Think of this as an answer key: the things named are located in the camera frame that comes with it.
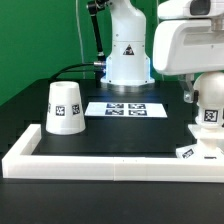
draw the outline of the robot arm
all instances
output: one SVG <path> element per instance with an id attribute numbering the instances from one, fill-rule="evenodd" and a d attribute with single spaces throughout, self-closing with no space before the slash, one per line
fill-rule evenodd
<path id="1" fill-rule="evenodd" d="M 158 7 L 158 15 L 167 21 L 155 33 L 154 68 L 181 75 L 184 99 L 193 102 L 192 74 L 224 69 L 224 0 L 170 0 Z"/>
<path id="2" fill-rule="evenodd" d="M 97 9 L 108 5 L 112 19 L 112 52 L 106 60 L 103 87 L 135 92 L 150 88 L 150 59 L 145 53 L 146 18 L 130 0 L 98 0 Z"/>

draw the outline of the white plastic housing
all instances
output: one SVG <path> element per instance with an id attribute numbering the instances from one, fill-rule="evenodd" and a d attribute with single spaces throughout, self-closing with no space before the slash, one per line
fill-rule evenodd
<path id="1" fill-rule="evenodd" d="M 152 82 L 150 59 L 145 53 L 146 18 L 130 0 L 109 2 L 112 18 L 112 52 L 103 83 L 139 86 Z"/>
<path id="2" fill-rule="evenodd" d="M 224 69 L 224 31 L 213 32 L 209 19 L 162 22 L 156 30 L 153 66 L 179 75 Z"/>
<path id="3" fill-rule="evenodd" d="M 195 16 L 190 13 L 192 0 L 169 0 L 159 5 L 158 17 L 160 19 L 183 19 L 183 18 L 213 18 L 224 14 L 224 1 L 211 0 L 211 8 L 208 15 Z"/>

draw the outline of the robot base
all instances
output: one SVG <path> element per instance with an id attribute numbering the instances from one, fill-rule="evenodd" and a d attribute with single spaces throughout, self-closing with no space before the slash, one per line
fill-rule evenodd
<path id="1" fill-rule="evenodd" d="M 224 161 L 223 151 L 219 148 L 219 141 L 224 140 L 224 128 L 210 131 L 205 131 L 200 125 L 189 125 L 188 128 L 197 139 L 197 144 L 176 149 L 177 158 Z"/>
<path id="2" fill-rule="evenodd" d="M 117 85 L 112 83 L 101 82 L 101 87 L 104 89 L 113 90 L 116 92 L 131 92 L 138 93 L 144 92 L 152 89 L 154 87 L 155 80 L 149 80 L 146 84 L 143 85 Z"/>

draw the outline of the black surface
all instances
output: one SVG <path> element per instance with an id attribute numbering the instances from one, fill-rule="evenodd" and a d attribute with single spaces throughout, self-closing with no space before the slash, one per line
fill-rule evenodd
<path id="1" fill-rule="evenodd" d="M 38 80 L 0 107 L 0 156 L 31 123 L 42 124 L 43 131 L 34 154 L 171 157 L 176 146 L 194 141 L 186 126 L 196 110 L 183 102 L 178 83 L 157 83 L 150 92 L 128 96 L 97 89 L 93 80 L 80 87 L 84 110 L 89 101 L 157 102 L 168 119 L 86 118 L 83 133 L 56 137 L 44 130 L 48 81 Z M 223 223 L 223 206 L 224 184 L 0 178 L 1 224 L 217 224 Z"/>

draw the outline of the white frame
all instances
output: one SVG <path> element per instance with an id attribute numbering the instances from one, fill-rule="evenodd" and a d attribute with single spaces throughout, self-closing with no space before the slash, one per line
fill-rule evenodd
<path id="1" fill-rule="evenodd" d="M 224 182 L 224 160 L 31 155 L 41 126 L 31 124 L 2 159 L 4 178 Z"/>

